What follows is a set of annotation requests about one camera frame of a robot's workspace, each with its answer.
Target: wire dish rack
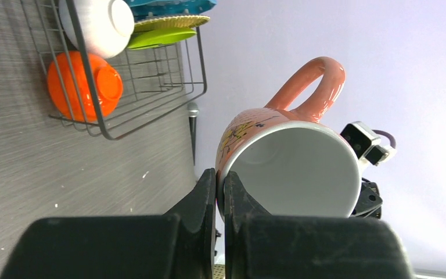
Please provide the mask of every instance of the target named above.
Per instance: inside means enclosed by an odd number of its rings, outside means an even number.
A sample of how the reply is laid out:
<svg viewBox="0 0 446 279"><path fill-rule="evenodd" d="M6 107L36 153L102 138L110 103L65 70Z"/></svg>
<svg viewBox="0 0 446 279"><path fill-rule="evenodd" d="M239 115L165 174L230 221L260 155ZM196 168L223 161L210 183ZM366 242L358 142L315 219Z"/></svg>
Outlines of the wire dish rack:
<svg viewBox="0 0 446 279"><path fill-rule="evenodd" d="M30 28L31 36L37 50L45 77L50 63L57 64L56 55L76 50L64 34L59 19L59 0L21 0L23 11ZM206 72L199 28L196 29L200 74L195 81L188 40L143 50L126 49L121 54L106 59L123 80L124 92L116 109L104 116L98 100L91 65L82 36L81 26L76 14L74 2L66 0L71 14L74 32L77 35L78 51L84 65L88 87L95 108L96 121L78 121L74 114L67 118L59 111L49 117L58 119L65 127L74 127L78 131L87 131L93 137L103 135L109 140L120 140L149 124L185 107L187 103L204 95L207 90ZM66 102L71 112L71 103Z"/></svg>

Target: mug handle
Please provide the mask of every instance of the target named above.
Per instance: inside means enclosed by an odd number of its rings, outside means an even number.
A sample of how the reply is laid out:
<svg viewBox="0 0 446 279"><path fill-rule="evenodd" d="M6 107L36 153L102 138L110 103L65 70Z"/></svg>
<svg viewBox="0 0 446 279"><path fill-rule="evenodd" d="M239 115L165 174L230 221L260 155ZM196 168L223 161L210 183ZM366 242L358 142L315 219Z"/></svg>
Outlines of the mug handle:
<svg viewBox="0 0 446 279"><path fill-rule="evenodd" d="M314 80L322 76L317 89L296 109L301 120L319 122L343 89L346 74L341 64L329 57L318 57L302 66L268 102L265 108L285 110Z"/></svg>

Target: metal pole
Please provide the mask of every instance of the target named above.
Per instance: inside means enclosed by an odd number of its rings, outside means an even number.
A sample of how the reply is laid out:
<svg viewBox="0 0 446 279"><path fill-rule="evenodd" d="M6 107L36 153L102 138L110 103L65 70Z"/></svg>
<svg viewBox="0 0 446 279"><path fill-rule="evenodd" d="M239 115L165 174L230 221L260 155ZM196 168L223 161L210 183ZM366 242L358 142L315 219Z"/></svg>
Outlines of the metal pole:
<svg viewBox="0 0 446 279"><path fill-rule="evenodd" d="M199 108L196 103L191 102L187 105L187 110L189 111L190 138L192 140L192 159L196 164L196 119Z"/></svg>

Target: pink mug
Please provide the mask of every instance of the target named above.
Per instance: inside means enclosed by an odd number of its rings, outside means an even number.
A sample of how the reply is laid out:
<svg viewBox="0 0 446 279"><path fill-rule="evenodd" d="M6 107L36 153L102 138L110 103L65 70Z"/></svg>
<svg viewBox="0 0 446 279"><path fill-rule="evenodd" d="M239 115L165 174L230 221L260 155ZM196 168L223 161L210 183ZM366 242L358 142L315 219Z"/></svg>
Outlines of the pink mug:
<svg viewBox="0 0 446 279"><path fill-rule="evenodd" d="M314 93L287 107L314 80ZM217 195L224 209L224 179L239 175L246 191L271 214L348 217L361 187L353 149L319 124L343 88L344 69L328 57L309 61L264 108L238 114L221 137L216 156Z"/></svg>

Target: orange bowl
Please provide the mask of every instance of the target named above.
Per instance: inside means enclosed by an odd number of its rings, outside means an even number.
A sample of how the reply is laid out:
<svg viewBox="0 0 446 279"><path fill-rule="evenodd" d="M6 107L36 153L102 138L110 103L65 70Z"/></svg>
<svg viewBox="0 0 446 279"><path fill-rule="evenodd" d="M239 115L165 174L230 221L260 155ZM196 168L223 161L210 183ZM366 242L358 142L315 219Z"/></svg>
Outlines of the orange bowl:
<svg viewBox="0 0 446 279"><path fill-rule="evenodd" d="M72 119L74 116L74 120L78 121L95 121L97 116L93 107L93 97L88 87L81 54L79 51L70 51L69 57L71 57L79 94L74 86L73 75L67 63L66 53L61 53L57 56L57 65L55 62L52 62L47 73L47 86L52 102L66 118ZM116 108L118 100L122 96L122 79L118 72L100 56L88 54L88 58L98 92L98 102L102 108L103 116L107 116ZM59 78L59 72L64 81L64 90ZM87 119L83 116L78 95L81 96L81 103ZM67 105L66 96L71 104L71 111Z"/></svg>

